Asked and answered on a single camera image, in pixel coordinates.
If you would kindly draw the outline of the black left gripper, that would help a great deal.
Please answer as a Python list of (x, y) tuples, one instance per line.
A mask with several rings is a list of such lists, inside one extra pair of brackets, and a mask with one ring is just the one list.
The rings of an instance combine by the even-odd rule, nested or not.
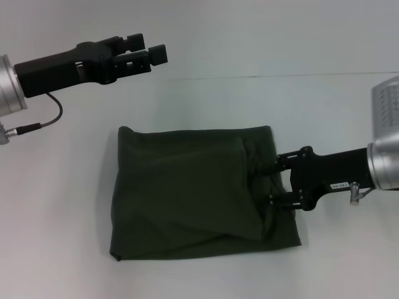
[(126, 39), (115, 36), (16, 64), (14, 70), (24, 96), (31, 98), (82, 83), (114, 83), (117, 78), (151, 72), (151, 66), (168, 62), (164, 44), (144, 49), (141, 33)]

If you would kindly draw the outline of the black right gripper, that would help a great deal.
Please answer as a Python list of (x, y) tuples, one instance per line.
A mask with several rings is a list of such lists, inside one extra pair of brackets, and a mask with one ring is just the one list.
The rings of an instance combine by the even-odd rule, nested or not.
[(279, 154), (275, 163), (261, 170), (273, 175), (290, 169), (292, 192), (271, 194), (270, 203), (278, 209), (311, 211), (318, 200), (332, 192), (348, 191), (352, 183), (360, 189), (374, 189), (367, 160), (367, 149), (317, 155), (312, 147)]

